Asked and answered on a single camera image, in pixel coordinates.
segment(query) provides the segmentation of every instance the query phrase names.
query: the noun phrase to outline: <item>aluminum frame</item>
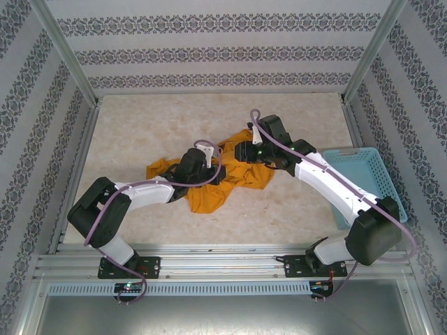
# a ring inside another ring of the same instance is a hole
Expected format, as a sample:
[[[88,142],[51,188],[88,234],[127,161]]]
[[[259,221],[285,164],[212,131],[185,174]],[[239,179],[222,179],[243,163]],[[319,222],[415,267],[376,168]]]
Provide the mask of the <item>aluminum frame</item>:
[[[85,75],[85,72],[79,64],[78,58],[76,58],[64,33],[51,13],[51,10],[48,8],[47,1],[30,0],[29,3],[39,18],[39,21],[41,21],[41,24],[47,31],[48,36],[59,52],[61,58],[70,70],[70,74],[75,78],[75,81],[82,94],[84,94],[84,97],[87,99],[89,106],[94,107],[98,101],[98,96],[95,94],[88,77]]]
[[[354,148],[361,148],[363,147],[363,141],[356,126],[356,119],[354,118],[354,114],[352,113],[351,105],[349,103],[345,103],[342,97],[340,97],[340,101],[342,104],[346,125],[348,126],[349,136],[351,137],[352,145]]]
[[[68,182],[68,191],[66,200],[61,209],[61,215],[59,216],[59,220],[56,224],[56,230],[54,231],[54,238],[51,241],[50,248],[48,249],[48,253],[55,254],[57,251],[57,247],[59,243],[64,240],[63,232],[66,231],[68,221],[67,216],[71,207],[75,203],[76,193],[78,191],[79,183],[81,181],[82,172],[84,170],[85,161],[87,160],[87,154],[89,153],[89,148],[91,144],[91,139],[93,138],[93,133],[96,126],[96,121],[98,120],[99,110],[101,109],[101,103],[103,99],[101,98],[92,107],[90,112],[89,119],[87,121],[87,125],[85,128],[85,133],[83,138],[81,139],[81,146],[79,150],[78,157],[76,158],[75,167],[73,168],[73,174]]]
[[[380,20],[374,35],[369,41],[365,52],[363,52],[363,55],[360,58],[360,61],[358,62],[358,65],[356,66],[356,69],[354,70],[351,79],[349,80],[342,94],[345,103],[349,104],[349,101],[351,101],[353,96],[356,94],[356,91],[366,75],[369,66],[379,52],[380,47],[399,17],[400,12],[402,12],[405,4],[406,0],[391,0],[386,12],[383,14],[382,20]]]
[[[299,283],[327,278],[286,278],[278,255],[304,255],[308,246],[288,245],[156,245],[140,244],[140,255],[161,257],[160,277],[150,283]],[[404,251],[390,251],[386,257],[400,258]],[[31,282],[31,289],[16,334],[35,334],[41,319],[49,287],[52,283],[123,283],[127,280],[97,278],[101,255],[81,245],[59,245],[56,255],[40,255]],[[348,271],[353,262],[346,262]],[[404,310],[414,334],[433,334],[423,305],[413,269],[409,262],[402,264],[377,261],[369,267],[359,265],[351,280],[396,280]]]

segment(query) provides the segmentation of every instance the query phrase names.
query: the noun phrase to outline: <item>cable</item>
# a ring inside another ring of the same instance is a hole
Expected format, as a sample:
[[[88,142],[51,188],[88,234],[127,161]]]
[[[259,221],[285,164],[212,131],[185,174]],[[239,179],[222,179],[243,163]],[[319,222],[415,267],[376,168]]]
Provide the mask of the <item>cable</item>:
[[[115,193],[113,193],[110,198],[108,198],[107,202],[105,202],[103,208],[100,210],[99,215],[96,217],[96,220],[94,221],[93,225],[90,228],[89,233],[87,234],[87,237],[85,238],[84,241],[84,246],[88,246],[91,236],[94,234],[96,228],[98,227],[99,222],[101,221],[105,211],[107,210],[107,208],[110,206],[110,204],[112,203],[112,201],[123,191],[130,189],[132,187],[136,187],[136,186],[140,186],[140,185],[147,185],[147,184],[162,184],[162,185],[170,185],[170,186],[180,186],[180,187],[201,187],[204,186],[206,184],[209,184],[211,181],[215,180],[217,178],[217,176],[219,176],[219,173],[221,171],[221,167],[222,167],[222,155],[221,155],[221,150],[220,148],[218,148],[218,146],[216,146],[214,143],[211,143],[208,140],[197,140],[194,142],[194,147],[196,147],[196,145],[198,143],[204,142],[210,146],[212,146],[214,148],[214,151],[217,153],[217,158],[219,159],[219,164],[217,166],[217,170],[214,173],[214,175],[208,179],[207,181],[203,181],[201,183],[198,184],[182,184],[182,183],[175,183],[173,181],[163,181],[163,180],[153,180],[153,179],[149,179],[149,180],[143,180],[143,181],[137,181],[136,183],[132,183],[132,184],[128,184],[125,185],[123,187],[121,187],[119,190],[117,190]],[[133,304],[135,302],[137,302],[138,300],[142,299],[147,291],[147,281],[146,278],[142,275],[139,274],[138,272],[135,272],[133,270],[130,270],[129,268],[119,264],[117,261],[115,261],[114,259],[112,259],[111,257],[107,256],[101,249],[97,249],[99,251],[99,253],[101,253],[109,262],[111,262],[114,266],[119,267],[120,269],[123,269],[124,271],[127,271],[130,274],[133,274],[134,276],[137,276],[138,278],[141,278],[142,281],[142,285],[144,287],[144,289],[142,288],[141,293],[133,300],[128,301],[128,302],[124,302],[122,300],[119,299],[119,297],[121,296],[122,291],[120,291],[118,293],[117,296],[117,301],[119,304],[126,304],[126,305],[130,305]]]
[[[363,195],[358,192],[354,187],[352,187],[351,185],[349,185],[348,183],[346,183],[338,174],[336,174],[335,172],[333,172],[331,169],[327,169],[326,166],[324,166],[323,164],[320,164],[316,161],[314,161],[313,159],[310,159],[309,157],[296,152],[295,150],[292,150],[288,147],[286,147],[285,145],[281,144],[280,142],[276,141],[272,136],[270,136],[264,129],[262,129],[261,126],[259,126],[258,120],[259,117],[261,116],[261,112],[259,112],[259,110],[257,109],[253,109],[250,112],[250,118],[251,121],[253,122],[253,125],[255,125],[257,127],[257,129],[272,143],[274,143],[275,145],[277,145],[278,147],[280,147],[281,149],[297,156],[300,157],[302,160],[307,161],[313,165],[315,165],[316,167],[325,170],[327,173],[329,173],[332,177],[334,177],[337,181],[339,181],[343,186],[345,186],[347,189],[349,189],[356,197],[358,197],[361,201],[364,201],[366,204],[368,204],[369,206],[371,206],[372,208],[374,208],[376,211],[378,211],[380,214],[382,214],[383,216],[385,216],[388,220],[390,220],[392,223],[394,223],[410,240],[411,242],[411,251],[410,253],[403,257],[403,258],[382,258],[380,257],[380,260],[384,260],[387,262],[391,262],[391,263],[401,263],[401,262],[406,262],[407,260],[409,260],[410,258],[412,258],[417,252],[418,252],[418,246],[416,244],[416,241],[414,240],[413,236],[411,235],[411,233],[395,218],[393,218],[390,214],[388,214],[386,211],[384,211],[382,208],[380,208],[379,206],[377,206],[376,204],[374,204],[373,202],[369,201],[367,198],[364,198]]]
[[[333,292],[329,297],[326,298],[326,301],[333,299],[333,297],[335,297],[342,290],[342,288],[348,283],[348,280],[354,274],[354,271],[357,269],[357,265],[358,265],[358,262],[356,261],[354,263],[354,266],[352,267],[352,269],[348,273],[348,276],[346,276],[346,278],[344,279],[342,284],[335,290],[335,292]]]

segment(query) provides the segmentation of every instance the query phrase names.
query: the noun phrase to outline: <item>enclosure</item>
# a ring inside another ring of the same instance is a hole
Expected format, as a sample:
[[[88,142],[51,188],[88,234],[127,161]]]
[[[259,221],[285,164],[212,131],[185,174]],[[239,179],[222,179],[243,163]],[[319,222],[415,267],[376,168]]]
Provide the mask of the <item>enclosure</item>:
[[[0,6],[1,334],[447,333],[444,0]],[[129,213],[119,234],[161,263],[147,296],[118,306],[126,281],[98,279],[70,208],[99,177],[140,181],[198,139],[239,133],[253,108],[321,153],[376,148],[417,256],[360,265],[314,304],[312,279],[276,257],[339,226],[321,194],[274,171],[211,214],[185,199]]]

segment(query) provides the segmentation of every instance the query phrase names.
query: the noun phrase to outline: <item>metal panel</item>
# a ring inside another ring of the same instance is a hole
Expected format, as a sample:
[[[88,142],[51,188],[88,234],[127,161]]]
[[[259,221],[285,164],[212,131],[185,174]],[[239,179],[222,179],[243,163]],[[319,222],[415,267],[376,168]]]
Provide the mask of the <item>metal panel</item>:
[[[327,304],[305,296],[48,297],[38,334],[410,334],[392,281],[356,281]]]

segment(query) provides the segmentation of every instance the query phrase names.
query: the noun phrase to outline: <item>orange towel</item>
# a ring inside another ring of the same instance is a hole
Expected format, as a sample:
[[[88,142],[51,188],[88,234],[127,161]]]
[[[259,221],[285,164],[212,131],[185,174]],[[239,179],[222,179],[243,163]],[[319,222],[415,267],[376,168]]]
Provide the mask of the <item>orange towel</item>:
[[[273,178],[274,171],[262,164],[247,164],[235,159],[235,146],[243,141],[251,141],[253,135],[248,129],[241,131],[219,143],[223,146],[222,165],[226,168],[226,178],[219,185],[205,185],[190,188],[186,198],[193,213],[212,213],[224,204],[236,186],[264,189]],[[179,163],[180,158],[169,161],[161,160],[146,167],[146,178],[151,179],[165,172],[172,164]]]

